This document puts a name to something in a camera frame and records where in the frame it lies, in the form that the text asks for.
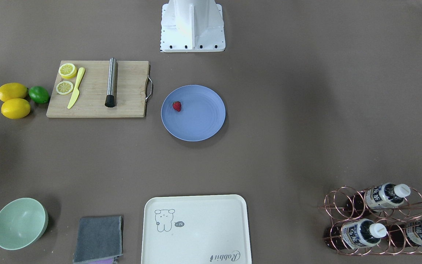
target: bottle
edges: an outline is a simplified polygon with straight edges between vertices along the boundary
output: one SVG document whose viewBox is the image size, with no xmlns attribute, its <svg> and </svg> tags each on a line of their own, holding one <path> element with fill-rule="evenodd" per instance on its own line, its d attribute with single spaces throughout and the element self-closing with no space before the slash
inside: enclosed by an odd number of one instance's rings
<svg viewBox="0 0 422 264">
<path fill-rule="evenodd" d="M 333 250 L 360 249 L 374 247 L 386 235 L 387 229 L 383 224 L 361 219 L 327 228 L 323 240 Z"/>
<path fill-rule="evenodd" d="M 422 246 L 422 220 L 388 227 L 392 246 L 402 248 Z"/>
<path fill-rule="evenodd" d="M 405 197 L 411 194 L 410 187 L 406 184 L 385 183 L 377 187 L 372 187 L 360 195 L 351 197 L 346 201 L 345 211 L 352 214 L 352 218 L 367 217 L 370 214 L 381 212 L 383 209 L 395 208 L 405 202 Z"/>
</svg>

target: white tray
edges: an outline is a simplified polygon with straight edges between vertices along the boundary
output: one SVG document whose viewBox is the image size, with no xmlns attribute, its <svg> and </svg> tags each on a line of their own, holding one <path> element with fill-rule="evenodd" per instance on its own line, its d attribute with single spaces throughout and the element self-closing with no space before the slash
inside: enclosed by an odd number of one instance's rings
<svg viewBox="0 0 422 264">
<path fill-rule="evenodd" d="M 155 197 L 144 207 L 141 264 L 251 264 L 247 204 L 236 194 Z"/>
</svg>

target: bear drawing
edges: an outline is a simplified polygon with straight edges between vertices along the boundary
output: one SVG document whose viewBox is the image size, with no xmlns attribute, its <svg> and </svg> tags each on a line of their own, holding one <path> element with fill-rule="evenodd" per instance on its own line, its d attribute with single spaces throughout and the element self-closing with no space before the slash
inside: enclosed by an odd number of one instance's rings
<svg viewBox="0 0 422 264">
<path fill-rule="evenodd" d="M 174 209 L 155 210 L 157 231 L 169 232 L 172 229 L 172 220 L 174 219 Z"/>
</svg>

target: green lime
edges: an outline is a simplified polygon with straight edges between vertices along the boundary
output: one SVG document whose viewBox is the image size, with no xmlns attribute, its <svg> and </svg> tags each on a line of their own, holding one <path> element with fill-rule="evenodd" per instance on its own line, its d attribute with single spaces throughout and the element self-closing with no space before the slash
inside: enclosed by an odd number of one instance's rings
<svg viewBox="0 0 422 264">
<path fill-rule="evenodd" d="M 48 94 L 47 90 L 41 86 L 34 86 L 29 89 L 29 96 L 30 98 L 39 104 L 43 104 L 50 100 L 50 95 Z"/>
</svg>

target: lemon slice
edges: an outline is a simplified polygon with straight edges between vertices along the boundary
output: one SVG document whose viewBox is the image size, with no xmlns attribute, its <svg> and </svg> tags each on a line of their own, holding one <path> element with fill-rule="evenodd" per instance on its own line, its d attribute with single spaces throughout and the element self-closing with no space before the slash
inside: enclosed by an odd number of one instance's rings
<svg viewBox="0 0 422 264">
<path fill-rule="evenodd" d="M 64 79 L 71 79 L 72 77 L 75 77 L 77 74 L 76 66 L 72 63 L 65 63 L 60 66 L 58 69 L 58 73 L 63 77 Z"/>
<path fill-rule="evenodd" d="M 70 81 L 63 81 L 56 85 L 56 92 L 60 95 L 67 95 L 73 91 L 74 85 Z"/>
</svg>

